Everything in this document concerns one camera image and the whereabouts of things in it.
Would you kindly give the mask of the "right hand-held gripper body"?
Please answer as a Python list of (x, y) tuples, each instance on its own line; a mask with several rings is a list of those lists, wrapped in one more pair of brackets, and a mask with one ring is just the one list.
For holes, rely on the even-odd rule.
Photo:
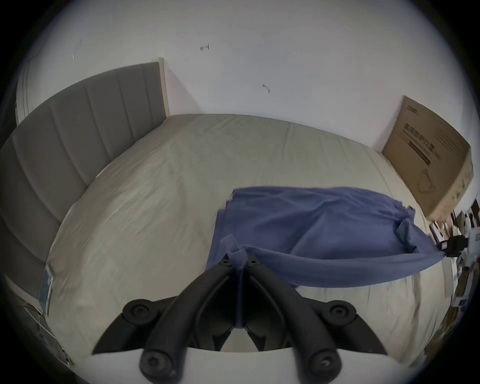
[(458, 268), (471, 268), (480, 257), (480, 228), (471, 229), (466, 236), (452, 236), (446, 241), (446, 254), (456, 258)]

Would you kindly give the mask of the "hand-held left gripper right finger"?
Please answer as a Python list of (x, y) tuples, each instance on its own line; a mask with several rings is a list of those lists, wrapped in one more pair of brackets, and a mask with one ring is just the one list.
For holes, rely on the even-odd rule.
[(353, 305), (302, 297), (253, 254), (241, 270), (240, 325), (258, 351), (291, 347), (302, 380), (336, 379), (343, 367), (339, 349), (387, 356)]

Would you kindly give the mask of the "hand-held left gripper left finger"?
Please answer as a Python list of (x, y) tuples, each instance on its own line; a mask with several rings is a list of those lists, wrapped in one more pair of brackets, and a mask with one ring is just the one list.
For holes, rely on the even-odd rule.
[(238, 278), (225, 256), (178, 296), (127, 303), (92, 355), (142, 349), (139, 370), (148, 380), (180, 380), (187, 348), (220, 351), (237, 324)]

